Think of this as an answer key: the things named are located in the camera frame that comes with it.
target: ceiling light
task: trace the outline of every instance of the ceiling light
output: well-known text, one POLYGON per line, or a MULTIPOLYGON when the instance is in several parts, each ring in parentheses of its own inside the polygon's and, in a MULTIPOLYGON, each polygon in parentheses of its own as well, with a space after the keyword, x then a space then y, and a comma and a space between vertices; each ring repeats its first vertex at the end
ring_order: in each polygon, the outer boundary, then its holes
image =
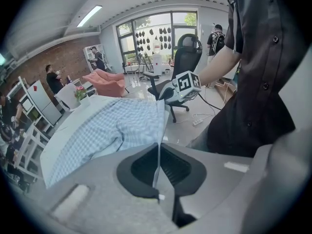
POLYGON ((82 19, 82 21, 80 22, 80 24, 78 24, 77 27, 82 27, 87 20, 89 20, 91 18, 91 16, 93 16, 96 12, 98 12, 100 9, 102 8, 101 5, 97 5, 95 6, 85 17, 84 19, 82 19))
POLYGON ((0 54, 0 66, 4 65, 5 63, 5 58, 0 54))

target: window frame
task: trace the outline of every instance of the window frame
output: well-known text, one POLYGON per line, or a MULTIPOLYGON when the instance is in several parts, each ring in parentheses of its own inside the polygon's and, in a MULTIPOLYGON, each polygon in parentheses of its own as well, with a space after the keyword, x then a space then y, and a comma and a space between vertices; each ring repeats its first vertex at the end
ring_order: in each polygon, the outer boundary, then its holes
POLYGON ((144 15, 135 19, 131 19, 129 21, 123 22, 119 25, 116 26, 117 29, 117 37, 118 37, 118 43, 119 43, 119 48, 120 48, 120 53, 121 53, 121 57, 122 57, 122 61, 126 64, 126 58, 125 55, 126 54, 132 54, 135 53, 136 55, 138 55, 138 51, 137 48, 135 48, 135 50, 133 51, 128 51, 128 52, 123 52, 122 50, 122 46, 121 46, 121 39, 125 38, 125 37, 129 37, 132 35, 133 37, 133 43, 134 46, 136 46, 136 35, 135 35, 135 21, 140 19, 140 18, 146 18, 146 17, 151 17, 151 16, 156 16, 156 15, 162 15, 162 14, 170 14, 170 20, 171 20, 171 39, 172 39, 172 48, 171 48, 171 59, 174 59, 174 50, 177 49, 176 45, 176 33, 175 30, 178 28, 187 28, 187 29, 195 29, 195 35, 197 36, 198 34, 198 12, 197 11, 166 11, 166 12, 159 12, 159 13, 153 13, 153 14, 148 14, 148 15, 144 15), (196 26, 188 26, 188 25, 174 25, 174 20, 173 20, 173 14, 174 13, 194 13, 196 14, 196 26), (126 24, 126 23, 131 23, 131 27, 132 27, 132 32, 128 33, 124 36, 120 36, 120 31, 119 31, 119 27, 126 24))

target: black mesh chair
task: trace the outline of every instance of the black mesh chair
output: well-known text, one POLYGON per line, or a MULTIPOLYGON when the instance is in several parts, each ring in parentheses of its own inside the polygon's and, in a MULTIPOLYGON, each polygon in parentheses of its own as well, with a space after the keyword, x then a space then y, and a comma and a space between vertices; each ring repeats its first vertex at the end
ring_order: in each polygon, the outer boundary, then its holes
MULTIPOLYGON (((160 92, 167 83, 175 79, 178 74, 186 71, 193 72, 200 60, 202 54, 202 45, 196 35, 185 34, 181 36, 178 41, 177 47, 178 50, 175 54, 175 68, 171 80, 166 80, 160 84, 155 85, 155 79, 159 78, 159 76, 149 72, 143 73, 145 76, 151 79, 152 87, 149 88, 147 91, 154 95, 156 97, 156 100, 159 100, 160 92)), ((178 101, 168 104, 170 106, 174 123, 176 123, 176 116, 173 111, 173 107, 186 108, 186 111, 190 110, 189 107, 182 104, 183 102, 178 101)))

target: ceiling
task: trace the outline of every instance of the ceiling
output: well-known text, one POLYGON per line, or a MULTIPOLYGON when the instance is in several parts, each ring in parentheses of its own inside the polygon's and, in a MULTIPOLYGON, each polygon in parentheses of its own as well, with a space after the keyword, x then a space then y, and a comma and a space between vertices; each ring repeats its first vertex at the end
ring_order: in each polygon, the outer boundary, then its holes
MULTIPOLYGON (((32 50, 53 40, 72 34, 97 31, 110 19, 148 3, 161 0, 29 0, 7 34, 7 49, 19 59, 32 50), (82 28, 83 17, 95 5, 102 5, 82 28)), ((227 4, 227 0, 208 0, 227 4)))

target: gingham fabric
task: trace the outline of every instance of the gingham fabric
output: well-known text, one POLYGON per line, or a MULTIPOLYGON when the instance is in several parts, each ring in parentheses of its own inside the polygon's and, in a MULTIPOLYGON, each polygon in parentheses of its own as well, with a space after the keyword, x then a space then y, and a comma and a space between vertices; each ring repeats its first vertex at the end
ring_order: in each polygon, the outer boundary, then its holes
POLYGON ((47 179, 51 187, 94 155, 161 142, 164 101, 119 98, 86 120, 71 136, 47 179))

